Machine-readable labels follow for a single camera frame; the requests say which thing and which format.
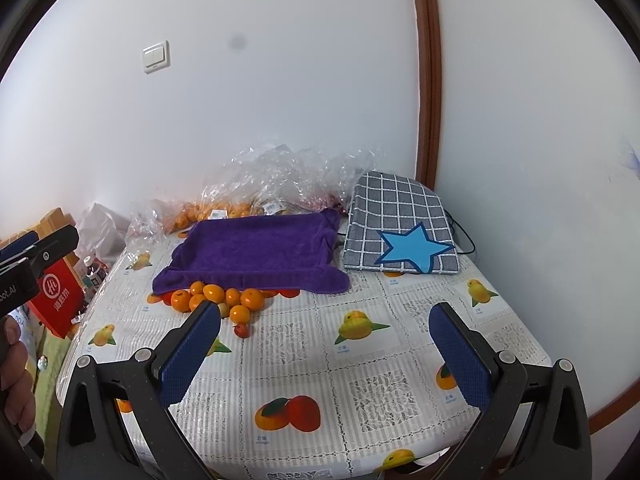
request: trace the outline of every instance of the black cable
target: black cable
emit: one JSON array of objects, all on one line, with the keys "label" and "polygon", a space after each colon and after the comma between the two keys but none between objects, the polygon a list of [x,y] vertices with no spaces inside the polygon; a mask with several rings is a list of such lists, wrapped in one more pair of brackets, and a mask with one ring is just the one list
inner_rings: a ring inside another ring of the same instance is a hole
[{"label": "black cable", "polygon": [[464,253],[458,253],[458,254],[473,254],[476,252],[476,243],[473,241],[473,239],[471,238],[471,236],[469,236],[469,234],[465,231],[465,228],[462,227],[462,225],[460,225],[455,218],[453,218],[453,216],[451,216],[451,213],[449,213],[449,211],[447,211],[446,209],[444,210],[444,214],[447,217],[447,222],[449,223],[449,228],[451,229],[451,234],[455,235],[456,234],[456,228],[455,226],[457,225],[460,230],[465,234],[466,239],[469,240],[471,242],[471,245],[473,246],[473,249],[471,249],[470,251],[465,251]]}]

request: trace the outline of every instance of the white plastic bag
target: white plastic bag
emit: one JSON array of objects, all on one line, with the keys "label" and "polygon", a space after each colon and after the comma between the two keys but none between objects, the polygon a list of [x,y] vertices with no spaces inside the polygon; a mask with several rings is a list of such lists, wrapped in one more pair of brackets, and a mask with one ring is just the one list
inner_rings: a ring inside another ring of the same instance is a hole
[{"label": "white plastic bag", "polygon": [[109,268],[124,250],[128,223],[102,204],[94,203],[84,211],[76,225],[79,242],[76,255],[80,260],[96,256]]}]

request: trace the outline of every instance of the gray plaid cushion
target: gray plaid cushion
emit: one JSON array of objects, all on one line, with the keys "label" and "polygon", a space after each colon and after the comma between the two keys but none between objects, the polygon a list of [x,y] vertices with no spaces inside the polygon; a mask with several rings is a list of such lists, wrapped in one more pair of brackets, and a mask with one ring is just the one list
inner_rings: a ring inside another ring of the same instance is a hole
[{"label": "gray plaid cushion", "polygon": [[[454,245],[442,203],[433,191],[404,176],[369,171],[354,190],[344,242],[344,267],[421,273],[409,260],[377,263],[390,249],[380,232],[405,234],[419,223],[424,226],[427,239]],[[433,274],[455,274],[459,270],[455,248],[433,256]]]}]

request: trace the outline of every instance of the screw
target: screw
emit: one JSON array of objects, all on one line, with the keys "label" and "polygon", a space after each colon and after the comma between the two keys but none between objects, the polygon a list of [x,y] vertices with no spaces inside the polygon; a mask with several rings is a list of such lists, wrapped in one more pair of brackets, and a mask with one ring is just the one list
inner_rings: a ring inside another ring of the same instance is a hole
[{"label": "screw", "polygon": [[569,361],[569,359],[560,359],[558,361],[558,366],[561,367],[565,372],[570,372],[574,369],[574,366],[571,364],[571,361]]},{"label": "screw", "polygon": [[149,348],[141,348],[133,355],[133,357],[136,361],[141,363],[142,361],[146,361],[151,357],[151,350],[149,350]]},{"label": "screw", "polygon": [[498,357],[500,358],[500,361],[508,365],[512,365],[514,364],[514,362],[516,362],[516,356],[508,350],[503,350],[502,352],[500,352],[498,354]]},{"label": "screw", "polygon": [[90,362],[91,362],[91,358],[88,355],[82,355],[78,358],[78,361],[76,361],[76,364],[78,365],[78,368],[84,368]]}]

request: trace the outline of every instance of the bottle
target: bottle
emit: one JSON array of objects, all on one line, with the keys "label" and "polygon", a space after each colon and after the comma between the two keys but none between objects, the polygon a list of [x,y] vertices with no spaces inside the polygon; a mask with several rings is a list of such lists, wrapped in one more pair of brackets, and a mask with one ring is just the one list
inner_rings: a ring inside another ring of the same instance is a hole
[{"label": "bottle", "polygon": [[87,281],[97,290],[107,277],[104,267],[98,263],[94,256],[87,256],[84,259],[84,266],[86,267]]}]

